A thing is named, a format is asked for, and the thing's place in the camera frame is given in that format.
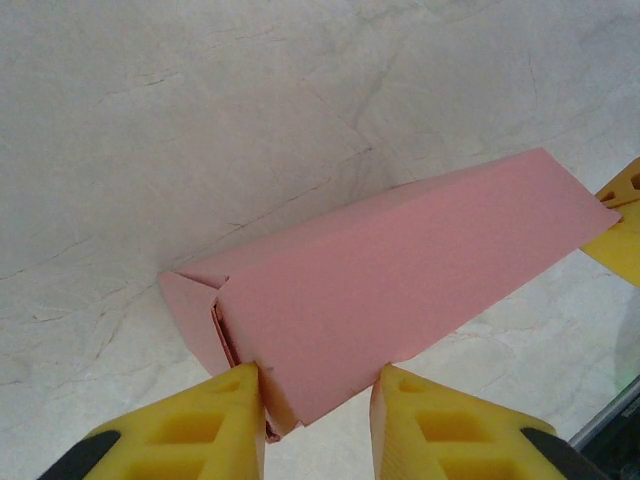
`pink paper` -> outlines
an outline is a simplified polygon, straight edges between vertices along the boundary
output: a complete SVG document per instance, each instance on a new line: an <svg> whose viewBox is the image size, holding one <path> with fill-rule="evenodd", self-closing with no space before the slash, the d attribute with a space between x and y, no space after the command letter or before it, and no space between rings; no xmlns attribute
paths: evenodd
<svg viewBox="0 0 640 480"><path fill-rule="evenodd" d="M240 361L257 361L308 425L617 219L535 150L392 189L179 273L219 287ZM207 366L193 325L205 316L167 302Z"/></svg>

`white marble table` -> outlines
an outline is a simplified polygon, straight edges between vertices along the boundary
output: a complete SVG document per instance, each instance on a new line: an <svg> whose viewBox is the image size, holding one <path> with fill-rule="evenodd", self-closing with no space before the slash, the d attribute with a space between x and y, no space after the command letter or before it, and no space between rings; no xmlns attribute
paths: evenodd
<svg viewBox="0 0 640 480"><path fill-rule="evenodd" d="M640 155L637 0L92 3L0 6L2 479L207 378L158 272L532 147L592 191ZM640 373L639 312L575 252L405 367L569 437ZM368 395L267 480L372 478Z"/></svg>

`marble surface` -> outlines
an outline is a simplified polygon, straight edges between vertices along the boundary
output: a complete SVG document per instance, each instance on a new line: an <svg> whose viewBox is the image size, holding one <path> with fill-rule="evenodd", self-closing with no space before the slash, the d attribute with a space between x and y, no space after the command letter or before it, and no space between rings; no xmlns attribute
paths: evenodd
<svg viewBox="0 0 640 480"><path fill-rule="evenodd" d="M639 29L637 0L2 2L0 478L207 377L162 270L537 146L597 190L640 155ZM575 252L405 367L569 437L640 373L639 312ZM372 478L368 395L267 480Z"/></svg>

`folded pink paper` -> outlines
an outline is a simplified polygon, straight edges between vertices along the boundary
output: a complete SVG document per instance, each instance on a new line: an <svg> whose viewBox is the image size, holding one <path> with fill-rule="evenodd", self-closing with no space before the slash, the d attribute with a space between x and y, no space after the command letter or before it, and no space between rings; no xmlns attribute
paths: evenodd
<svg viewBox="0 0 640 480"><path fill-rule="evenodd" d="M212 374L256 361L309 425L615 224L544 150L391 189L160 276Z"/></svg>

